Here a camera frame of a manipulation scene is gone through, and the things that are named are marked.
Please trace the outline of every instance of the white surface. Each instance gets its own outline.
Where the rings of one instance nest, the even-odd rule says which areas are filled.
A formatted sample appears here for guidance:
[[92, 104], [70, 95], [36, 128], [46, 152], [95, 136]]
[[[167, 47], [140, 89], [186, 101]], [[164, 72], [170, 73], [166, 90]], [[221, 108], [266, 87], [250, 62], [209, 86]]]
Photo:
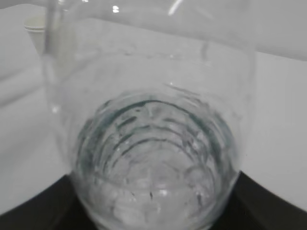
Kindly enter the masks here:
[[260, 51], [307, 60], [307, 0], [254, 0]]
[[307, 211], [307, 62], [258, 53], [257, 87], [243, 171]]
[[[24, 78], [8, 75], [38, 61], [23, 28], [24, 19], [33, 13], [41, 13], [41, 8], [20, 5], [0, 10], [0, 29], [8, 31], [0, 34], [0, 89], [18, 85], [18, 79], [27, 82], [26, 88], [12, 89], [18, 96], [0, 92], [0, 213], [64, 174], [50, 136], [44, 94], [37, 90], [40, 71], [29, 69]], [[243, 167], [254, 180], [305, 210], [306, 76], [307, 62], [258, 53], [258, 108]]]

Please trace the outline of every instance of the black base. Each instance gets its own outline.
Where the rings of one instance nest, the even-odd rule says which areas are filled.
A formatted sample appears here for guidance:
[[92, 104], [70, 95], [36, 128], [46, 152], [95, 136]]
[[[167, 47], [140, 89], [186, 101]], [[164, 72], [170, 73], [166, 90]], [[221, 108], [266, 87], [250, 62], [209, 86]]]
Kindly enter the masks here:
[[[67, 177], [0, 216], [0, 230], [96, 230]], [[307, 230], [307, 213], [241, 173], [224, 214], [211, 230]]]

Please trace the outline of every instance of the white table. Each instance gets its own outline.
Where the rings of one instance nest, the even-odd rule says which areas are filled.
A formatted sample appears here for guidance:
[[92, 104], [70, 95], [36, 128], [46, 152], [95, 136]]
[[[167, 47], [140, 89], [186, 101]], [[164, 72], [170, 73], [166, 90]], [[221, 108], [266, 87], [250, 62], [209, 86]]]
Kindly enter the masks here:
[[[16, 14], [16, 8], [0, 11], [1, 29], [6, 26], [10, 31], [0, 35], [4, 49], [0, 52], [0, 214], [64, 175], [48, 126], [39, 67], [9, 77], [38, 61], [22, 22], [42, 9], [16, 7], [24, 7], [24, 14], [10, 21], [11, 26], [4, 25], [3, 20]], [[26, 54], [19, 55], [21, 49]], [[271, 192], [307, 210], [307, 62], [263, 53], [258, 53], [257, 59], [257, 112], [243, 171]]]

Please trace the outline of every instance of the clear plastic bottle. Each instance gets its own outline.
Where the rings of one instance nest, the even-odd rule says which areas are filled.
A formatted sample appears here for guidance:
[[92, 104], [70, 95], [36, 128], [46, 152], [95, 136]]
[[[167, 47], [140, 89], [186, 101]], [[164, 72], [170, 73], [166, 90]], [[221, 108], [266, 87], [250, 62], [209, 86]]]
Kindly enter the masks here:
[[56, 136], [101, 229], [209, 228], [253, 108], [249, 0], [50, 0]]

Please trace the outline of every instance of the white cup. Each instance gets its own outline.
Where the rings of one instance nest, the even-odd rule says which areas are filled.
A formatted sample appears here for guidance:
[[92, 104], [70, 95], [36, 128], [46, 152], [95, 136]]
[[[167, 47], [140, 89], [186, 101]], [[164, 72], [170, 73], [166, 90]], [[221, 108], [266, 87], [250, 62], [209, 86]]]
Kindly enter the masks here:
[[41, 55], [45, 43], [45, 17], [41, 15], [27, 18], [24, 21], [24, 28], [29, 33], [37, 53]]

